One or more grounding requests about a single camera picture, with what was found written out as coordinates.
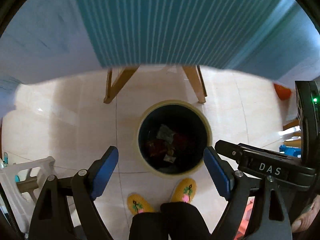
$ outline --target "blue plastic object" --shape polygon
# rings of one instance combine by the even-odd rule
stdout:
[[[95,200],[97,197],[101,196],[107,183],[115,169],[119,160],[119,152],[116,147],[113,147],[109,156],[105,159],[103,165],[100,167],[96,176],[92,181],[92,191],[90,197]]]
[[[284,152],[286,155],[298,157],[298,155],[301,155],[301,149],[296,147],[288,147],[285,145],[280,145],[279,147],[280,152]]]
[[[204,150],[203,160],[219,195],[228,200],[231,196],[231,185],[228,176],[224,173],[219,161],[215,159],[208,148]]]

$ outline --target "finger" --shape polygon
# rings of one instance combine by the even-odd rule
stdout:
[[[314,199],[311,209],[300,215],[292,224],[291,230],[293,233],[301,232],[304,230],[307,230],[309,226],[312,224],[313,220],[317,216],[320,209],[320,196],[317,195],[317,197]]]

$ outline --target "trash can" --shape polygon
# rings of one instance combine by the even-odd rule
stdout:
[[[148,169],[161,177],[193,173],[203,164],[204,148],[212,144],[206,117],[189,103],[168,100],[142,116],[136,143]]]

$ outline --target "foot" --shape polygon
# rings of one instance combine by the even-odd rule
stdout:
[[[132,215],[154,212],[153,207],[139,194],[131,194],[127,198],[128,209]]]
[[[191,178],[183,179],[175,188],[170,202],[190,203],[196,194],[197,184]]]

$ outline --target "metal screw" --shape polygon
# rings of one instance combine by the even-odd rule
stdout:
[[[241,178],[243,176],[243,172],[242,171],[235,171],[235,175],[239,178]]]
[[[48,181],[53,181],[55,177],[56,177],[56,176],[54,176],[54,175],[49,175],[49,176],[47,177],[47,180],[48,180]]]
[[[79,174],[79,176],[84,176],[87,174],[87,171],[86,170],[79,170],[78,174]]]
[[[267,176],[267,180],[269,180],[270,182],[274,182],[275,181],[275,179],[271,175]]]

